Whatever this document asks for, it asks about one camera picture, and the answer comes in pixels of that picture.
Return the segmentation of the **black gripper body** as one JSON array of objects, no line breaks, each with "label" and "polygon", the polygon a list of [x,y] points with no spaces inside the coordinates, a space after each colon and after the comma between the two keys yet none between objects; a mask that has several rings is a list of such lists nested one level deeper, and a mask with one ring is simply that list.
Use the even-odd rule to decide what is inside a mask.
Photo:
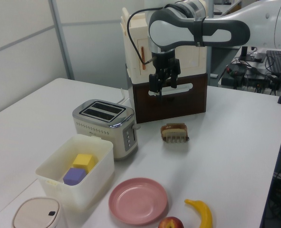
[{"label": "black gripper body", "polygon": [[175,50],[162,53],[152,53],[155,73],[164,70],[172,70],[175,74],[180,74],[180,60],[175,56]]}]

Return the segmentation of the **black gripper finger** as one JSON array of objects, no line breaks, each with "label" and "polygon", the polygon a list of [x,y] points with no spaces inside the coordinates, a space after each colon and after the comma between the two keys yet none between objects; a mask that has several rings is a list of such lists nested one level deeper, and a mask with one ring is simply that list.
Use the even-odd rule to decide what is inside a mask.
[{"label": "black gripper finger", "polygon": [[180,62],[179,59],[176,59],[170,68],[171,88],[177,88],[177,79],[180,73]]},{"label": "black gripper finger", "polygon": [[149,91],[159,93],[162,89],[163,81],[158,74],[149,75]]}]

